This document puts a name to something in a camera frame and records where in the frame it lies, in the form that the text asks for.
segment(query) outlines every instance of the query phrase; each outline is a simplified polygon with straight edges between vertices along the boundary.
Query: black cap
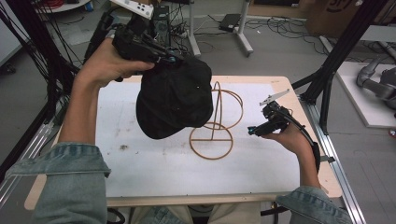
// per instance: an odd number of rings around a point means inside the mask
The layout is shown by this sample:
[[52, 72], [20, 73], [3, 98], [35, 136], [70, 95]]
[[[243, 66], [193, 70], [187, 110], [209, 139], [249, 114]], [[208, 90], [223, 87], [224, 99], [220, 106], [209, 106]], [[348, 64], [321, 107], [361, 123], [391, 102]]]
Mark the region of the black cap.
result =
[[163, 139], [185, 127], [204, 126], [213, 113], [210, 67], [186, 57], [179, 68], [156, 66], [144, 73], [136, 100], [143, 133]]

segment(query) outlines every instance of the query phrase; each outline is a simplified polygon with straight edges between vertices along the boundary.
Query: denim jacket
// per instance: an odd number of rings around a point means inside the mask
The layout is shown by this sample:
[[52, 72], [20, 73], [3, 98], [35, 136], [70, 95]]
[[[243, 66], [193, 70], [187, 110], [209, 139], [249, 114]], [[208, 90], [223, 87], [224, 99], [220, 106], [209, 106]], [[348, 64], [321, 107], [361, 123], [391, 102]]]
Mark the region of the denim jacket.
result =
[[[106, 223], [106, 183], [110, 174], [98, 147], [60, 143], [35, 159], [18, 161], [8, 171], [13, 175], [47, 175], [35, 207], [32, 223]], [[292, 212], [290, 223], [352, 223], [346, 211], [336, 207], [321, 190], [299, 187], [276, 201]], [[168, 211], [166, 223], [179, 223]]]

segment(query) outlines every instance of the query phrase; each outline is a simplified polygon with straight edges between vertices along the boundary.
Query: floor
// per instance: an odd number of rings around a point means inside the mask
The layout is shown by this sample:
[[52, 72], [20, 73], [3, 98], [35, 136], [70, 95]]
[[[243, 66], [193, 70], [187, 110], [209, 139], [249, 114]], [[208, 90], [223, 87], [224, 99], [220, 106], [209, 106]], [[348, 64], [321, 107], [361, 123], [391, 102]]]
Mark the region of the floor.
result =
[[[237, 0], [227, 1], [229, 5], [227, 8], [222, 4], [225, 1], [196, 2], [195, 27], [200, 30], [195, 33], [218, 33], [217, 23], [206, 15], [210, 14], [216, 21], [221, 21], [224, 14], [237, 13], [241, 6]], [[103, 0], [94, 3], [96, 4], [94, 12], [75, 9], [56, 15], [57, 20], [63, 23], [65, 36], [75, 37], [74, 29], [81, 31], [77, 39], [69, 39], [74, 43], [72, 49], [81, 58], [87, 48], [87, 37], [84, 34], [92, 31], [103, 9], [107, 7], [107, 3]], [[188, 16], [186, 7], [183, 7], [183, 15]], [[286, 38], [272, 32], [266, 25], [252, 23], [253, 21], [250, 21], [250, 25], [245, 30], [246, 37], [254, 49], [254, 53], [249, 57], [246, 57], [238, 40], [232, 34], [196, 36], [202, 52], [201, 60], [209, 64], [214, 75], [285, 76], [292, 83], [314, 73], [325, 61], [324, 48], [316, 38], [306, 37], [305, 40]], [[295, 27], [295, 29], [303, 31], [304, 27]], [[373, 52], [366, 46], [366, 42], [359, 43], [348, 59], [369, 62], [365, 59], [373, 58], [377, 54], [387, 56], [381, 49], [375, 49], [377, 52]], [[29, 56], [21, 50], [10, 62], [16, 67], [16, 73], [9, 74], [2, 69], [0, 75], [0, 111], [3, 115], [0, 118], [2, 148], [0, 161], [6, 158], [47, 100], [46, 83], [38, 74]], [[395, 62], [387, 58], [383, 63]], [[305, 87], [302, 87], [296, 92], [302, 93], [304, 89]], [[318, 98], [318, 108], [320, 108], [320, 98]], [[328, 122], [332, 143], [361, 207], [365, 222], [394, 223], [396, 219], [395, 139], [388, 135], [387, 129], [364, 126], [337, 78], [332, 85]], [[2, 222], [12, 220], [12, 223], [27, 223], [31, 212], [26, 211], [23, 204], [33, 181], [31, 177], [24, 177], [20, 181], [6, 204], [0, 209]], [[279, 215], [279, 223], [288, 223], [289, 216], [289, 214]], [[262, 218], [262, 223], [272, 221], [272, 217]]]

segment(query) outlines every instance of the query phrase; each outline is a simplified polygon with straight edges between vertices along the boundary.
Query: person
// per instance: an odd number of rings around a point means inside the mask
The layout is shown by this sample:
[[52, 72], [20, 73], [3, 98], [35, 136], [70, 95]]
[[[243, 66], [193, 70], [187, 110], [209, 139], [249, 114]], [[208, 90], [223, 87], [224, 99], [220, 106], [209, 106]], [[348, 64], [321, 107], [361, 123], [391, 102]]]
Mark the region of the person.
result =
[[[107, 38], [77, 74], [58, 143], [48, 153], [18, 161], [7, 171], [7, 177], [47, 175], [32, 223], [106, 223], [105, 177], [110, 169], [95, 145], [99, 90], [117, 77], [128, 78], [154, 66], [123, 60], [111, 41]], [[291, 223], [352, 223], [347, 212], [320, 189], [311, 147], [294, 125], [263, 138], [282, 144], [300, 164], [301, 186], [276, 199], [292, 211]], [[181, 223], [172, 222], [175, 217], [167, 214], [168, 223]]]

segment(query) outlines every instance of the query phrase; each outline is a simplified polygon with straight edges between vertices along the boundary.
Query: brown wire stand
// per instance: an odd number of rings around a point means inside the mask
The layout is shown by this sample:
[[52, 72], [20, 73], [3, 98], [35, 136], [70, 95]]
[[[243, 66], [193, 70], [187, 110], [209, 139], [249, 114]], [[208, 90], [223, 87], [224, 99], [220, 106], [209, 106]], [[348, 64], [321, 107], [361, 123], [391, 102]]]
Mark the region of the brown wire stand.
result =
[[[207, 160], [219, 160], [219, 159], [226, 157], [231, 152], [231, 150], [233, 149], [233, 135], [231, 134], [229, 129], [231, 129], [236, 124], [238, 124], [239, 121], [241, 121], [242, 117], [244, 116], [243, 102], [242, 102], [241, 97], [238, 94], [236, 94], [233, 91], [222, 90], [221, 86], [218, 82], [215, 83], [215, 85], [212, 89], [212, 92], [215, 92], [215, 91], [218, 93], [218, 98], [217, 98], [216, 106], [215, 106], [214, 121], [209, 121], [206, 123], [206, 125], [203, 126], [203, 128], [211, 130], [210, 138], [192, 138], [192, 136], [197, 128], [194, 128], [190, 133], [190, 147], [191, 147], [192, 151], [194, 151], [195, 154], [197, 154], [199, 157], [207, 159]], [[235, 122], [234, 124], [231, 124], [228, 127], [226, 127], [222, 124], [222, 117], [223, 117], [222, 93], [223, 92], [231, 95], [241, 106], [241, 116], [239, 117], [238, 121]], [[215, 132], [226, 132], [228, 134], [228, 138], [215, 138]], [[202, 153], [198, 152], [198, 150], [194, 147], [193, 142], [230, 142], [230, 147], [228, 148], [227, 152], [221, 156], [209, 157], [209, 156], [205, 156]]]

